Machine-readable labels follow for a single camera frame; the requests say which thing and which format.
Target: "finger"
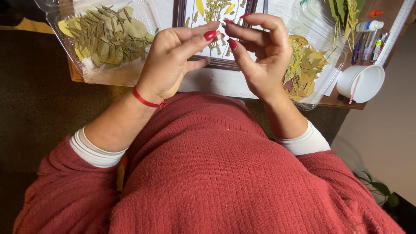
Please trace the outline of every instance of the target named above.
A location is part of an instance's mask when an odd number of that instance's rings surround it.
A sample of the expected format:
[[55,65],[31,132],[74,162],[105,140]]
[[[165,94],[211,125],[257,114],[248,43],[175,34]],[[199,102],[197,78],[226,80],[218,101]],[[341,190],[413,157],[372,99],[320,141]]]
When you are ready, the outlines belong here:
[[172,59],[177,61],[186,61],[192,55],[203,50],[214,40],[224,38],[224,34],[219,31],[208,31],[205,34],[200,34],[195,37],[192,37],[188,41],[182,43],[180,46],[172,49],[169,54],[172,56]]
[[234,41],[232,38],[228,39],[231,50],[235,58],[235,62],[243,72],[245,77],[253,76],[256,71],[260,68],[248,54],[247,50],[242,44],[237,41]]
[[247,41],[240,41],[240,44],[242,44],[247,51],[253,52],[259,59],[267,57],[266,48],[263,46],[258,46],[254,42]]
[[286,47],[289,45],[287,30],[280,17],[263,13],[254,13],[247,16],[243,15],[242,19],[249,25],[260,25],[262,28],[269,29],[270,38],[276,46]]
[[200,68],[206,67],[206,65],[208,65],[209,63],[210,63],[209,58],[201,59],[198,61],[188,61],[186,62],[185,73],[192,72]]
[[198,27],[193,27],[193,28],[190,28],[190,27],[174,27],[174,28],[170,28],[168,30],[172,30],[173,32],[175,32],[176,35],[178,36],[179,40],[181,42],[185,42],[185,41],[187,41],[187,40],[189,40],[192,37],[195,37],[197,35],[204,34],[208,31],[217,30],[219,26],[220,26],[219,21],[213,21],[211,23],[201,25],[201,26],[198,26]]
[[241,27],[229,20],[224,20],[224,22],[227,23],[225,26],[223,26],[225,33],[230,37],[242,39],[244,41],[251,41],[263,47],[269,45],[272,42],[268,32],[263,32],[253,28]]

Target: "red string bracelet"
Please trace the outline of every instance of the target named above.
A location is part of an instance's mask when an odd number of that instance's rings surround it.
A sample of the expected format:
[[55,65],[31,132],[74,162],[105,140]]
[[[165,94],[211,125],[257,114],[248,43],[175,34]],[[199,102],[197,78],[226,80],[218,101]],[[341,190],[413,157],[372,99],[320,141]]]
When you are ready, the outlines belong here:
[[135,86],[133,87],[132,92],[133,92],[133,95],[137,98],[137,100],[139,100],[139,102],[141,102],[141,103],[145,104],[146,106],[149,106],[149,107],[160,107],[160,108],[163,108],[163,107],[165,107],[165,106],[167,106],[167,105],[168,105],[168,104],[166,104],[166,102],[165,102],[165,101],[163,101],[161,104],[154,104],[154,103],[151,103],[151,102],[146,101],[145,99],[143,99],[143,98],[139,95],[139,93],[137,92],[137,90],[136,90],[136,87],[135,87]]

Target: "woman's left hand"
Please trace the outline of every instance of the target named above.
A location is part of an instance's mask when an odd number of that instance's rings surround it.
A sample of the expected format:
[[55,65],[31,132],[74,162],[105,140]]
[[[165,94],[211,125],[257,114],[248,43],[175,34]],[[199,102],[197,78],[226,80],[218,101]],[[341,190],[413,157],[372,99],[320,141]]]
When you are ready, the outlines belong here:
[[174,96],[187,72],[209,64],[209,59],[187,60],[224,37],[216,31],[219,25],[215,21],[195,28],[169,28],[156,34],[136,85],[139,95],[156,104]]

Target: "brown carpet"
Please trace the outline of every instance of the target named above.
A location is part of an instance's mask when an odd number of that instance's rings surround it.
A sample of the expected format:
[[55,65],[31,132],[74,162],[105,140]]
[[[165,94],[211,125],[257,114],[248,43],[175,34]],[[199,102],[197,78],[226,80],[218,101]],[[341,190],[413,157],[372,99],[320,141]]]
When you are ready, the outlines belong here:
[[[72,82],[54,35],[0,31],[0,55],[0,233],[10,233],[42,158],[130,88]],[[271,137],[261,102],[245,101]],[[331,143],[347,113],[318,107],[304,115]]]

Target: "pink striped straw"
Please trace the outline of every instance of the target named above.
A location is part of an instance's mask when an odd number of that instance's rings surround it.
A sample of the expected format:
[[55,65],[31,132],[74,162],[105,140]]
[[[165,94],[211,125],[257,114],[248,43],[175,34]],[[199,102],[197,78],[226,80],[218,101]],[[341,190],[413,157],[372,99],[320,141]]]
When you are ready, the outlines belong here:
[[361,77],[361,76],[359,76],[359,77],[357,78],[357,81],[355,82],[354,91],[352,91],[351,99],[349,100],[349,104],[350,104],[350,105],[352,104],[352,99],[354,98],[355,90],[357,89],[357,85],[358,85],[358,81],[360,80],[360,77]]

